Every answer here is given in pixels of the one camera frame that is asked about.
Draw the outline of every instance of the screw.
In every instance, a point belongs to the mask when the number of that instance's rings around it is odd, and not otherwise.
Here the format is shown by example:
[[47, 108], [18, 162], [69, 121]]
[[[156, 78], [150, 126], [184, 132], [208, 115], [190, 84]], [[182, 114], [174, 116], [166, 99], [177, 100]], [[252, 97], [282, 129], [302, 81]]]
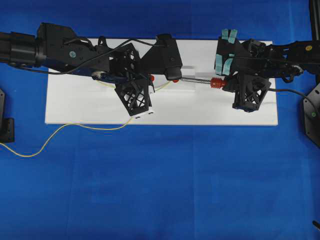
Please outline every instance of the screw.
[[76, 54], [76, 52], [71, 51], [71, 52], [69, 52], [69, 56], [74, 59], [77, 56], [77, 54]]

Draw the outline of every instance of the blue background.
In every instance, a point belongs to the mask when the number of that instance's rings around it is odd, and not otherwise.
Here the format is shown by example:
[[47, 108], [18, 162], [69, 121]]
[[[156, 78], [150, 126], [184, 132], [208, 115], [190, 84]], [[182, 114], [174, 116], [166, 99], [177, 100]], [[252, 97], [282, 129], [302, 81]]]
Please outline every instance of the blue background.
[[[41, 22], [88, 37], [217, 39], [228, 28], [243, 40], [311, 39], [306, 0], [1, 3], [1, 32], [35, 35]], [[44, 123], [47, 78], [0, 64], [19, 152], [36, 152], [58, 127]], [[277, 81], [314, 86], [308, 73]], [[0, 239], [319, 239], [320, 150], [304, 135], [301, 98], [277, 99], [273, 127], [72, 126], [34, 158], [0, 149]]]

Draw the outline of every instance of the black mount bracket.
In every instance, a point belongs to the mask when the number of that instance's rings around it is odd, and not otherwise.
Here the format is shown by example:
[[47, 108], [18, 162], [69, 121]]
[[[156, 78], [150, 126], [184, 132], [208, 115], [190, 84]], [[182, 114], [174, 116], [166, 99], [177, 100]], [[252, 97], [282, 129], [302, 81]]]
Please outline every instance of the black mount bracket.
[[[320, 110], [320, 83], [309, 93], [308, 97]], [[320, 148], [320, 120], [315, 109], [307, 99], [303, 100], [305, 133]]]
[[13, 118], [4, 118], [5, 93], [0, 89], [0, 143], [15, 141], [15, 121]]

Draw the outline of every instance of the red cap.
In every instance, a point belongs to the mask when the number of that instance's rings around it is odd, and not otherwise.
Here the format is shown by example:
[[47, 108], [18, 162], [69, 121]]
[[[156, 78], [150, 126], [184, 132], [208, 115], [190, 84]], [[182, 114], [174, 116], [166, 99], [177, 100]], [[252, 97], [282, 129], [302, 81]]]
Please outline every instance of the red cap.
[[226, 85], [226, 82], [223, 81], [221, 78], [213, 77], [211, 78], [210, 86], [213, 89], [220, 89]]

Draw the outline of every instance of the wire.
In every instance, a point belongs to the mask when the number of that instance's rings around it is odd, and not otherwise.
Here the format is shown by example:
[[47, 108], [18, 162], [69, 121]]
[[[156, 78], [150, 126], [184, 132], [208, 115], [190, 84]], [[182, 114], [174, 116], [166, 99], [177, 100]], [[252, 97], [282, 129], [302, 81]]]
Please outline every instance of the wire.
[[267, 58], [267, 57], [253, 57], [253, 56], [234, 56], [231, 59], [252, 59], [252, 60], [266, 60], [270, 62], [280, 62], [293, 65], [320, 65], [320, 62], [297, 62], [289, 61], [286, 59], [276, 59], [276, 58]]
[[162, 86], [158, 87], [157, 89], [155, 89], [154, 91], [159, 91], [163, 88], [165, 88], [166, 86], [168, 86], [171, 83], [171, 81], [168, 81], [167, 83], [163, 84]]
[[307, 99], [310, 102], [310, 104], [312, 105], [312, 107], [315, 110], [317, 117], [320, 119], [320, 112], [319, 112], [318, 108], [316, 107], [315, 103], [308, 96], [304, 95], [302, 92], [296, 91], [293, 89], [275, 89], [275, 88], [269, 88], [269, 91], [271, 91], [271, 92], [291, 92], [291, 93], [295, 93], [295, 94], [298, 94], [298, 95], [304, 97], [305, 99]]
[[156, 44], [151, 44], [151, 43], [148, 43], [148, 42], [145, 42], [145, 41], [141, 41], [141, 40], [138, 40], [138, 39], [135, 39], [135, 38], [130, 38], [130, 39], [124, 41], [123, 43], [119, 44], [118, 46], [116, 46], [114, 49], [112, 49], [110, 51], [107, 51], [107, 52], [104, 52], [104, 53], [102, 53], [102, 54], [100, 54], [98, 56], [95, 56], [93, 58], [90, 58], [90, 59], [84, 61], [83, 63], [79, 64], [75, 68], [73, 68], [71, 70], [68, 70], [68, 71], [51, 72], [51, 71], [42, 71], [42, 70], [31, 69], [31, 68], [28, 68], [28, 67], [18, 67], [18, 66], [12, 66], [12, 67], [16, 68], [16, 69], [20, 69], [20, 70], [25, 70], [25, 71], [34, 72], [34, 73], [41, 73], [41, 74], [51, 74], [51, 75], [71, 74], [74, 71], [82, 68], [84, 65], [117, 51], [119, 48], [121, 48], [123, 45], [129, 43], [130, 41], [135, 41], [135, 42], [142, 43], [142, 44], [145, 44], [145, 45], [149, 45], [149, 46], [152, 46], [152, 47], [162, 47], [162, 48], [166, 47], [165, 45], [160, 45], [160, 44], [156, 45]]
[[91, 126], [85, 126], [85, 125], [82, 125], [82, 124], [78, 124], [78, 123], [68, 123], [68, 124], [65, 124], [65, 125], [62, 125], [60, 126], [57, 130], [54, 131], [54, 133], [52, 133], [50, 135], [50, 137], [47, 139], [47, 141], [45, 141], [45, 143], [42, 145], [42, 147], [40, 148], [40, 150], [34, 154], [31, 154], [31, 155], [24, 155], [24, 154], [20, 154], [18, 152], [16, 152], [15, 150], [13, 150], [12, 148], [8, 147], [6, 144], [4, 143], [1, 143], [0, 142], [0, 146], [3, 146], [4, 148], [6, 148], [7, 150], [9, 150], [10, 152], [12, 152], [13, 154], [19, 156], [19, 157], [22, 157], [22, 158], [32, 158], [34, 156], [37, 156], [38, 154], [40, 154], [44, 149], [45, 147], [48, 145], [49, 141], [62, 129], [64, 129], [65, 127], [67, 126], [79, 126], [79, 127], [82, 127], [82, 128], [85, 128], [85, 129], [92, 129], [92, 130], [102, 130], [102, 131], [113, 131], [113, 130], [118, 130], [118, 129], [122, 129], [124, 128], [125, 126], [127, 126], [131, 120], [133, 118], [131, 117], [125, 124], [123, 124], [122, 126], [119, 126], [119, 127], [115, 127], [115, 128], [97, 128], [97, 127], [91, 127]]
[[109, 87], [109, 88], [113, 88], [113, 89], [116, 88], [115, 86], [110, 85], [110, 84], [108, 84], [108, 83], [105, 83], [105, 82], [103, 82], [103, 81], [99, 81], [99, 80], [96, 80], [96, 81], [97, 81], [98, 83], [102, 84], [102, 85], [105, 85], [105, 86]]

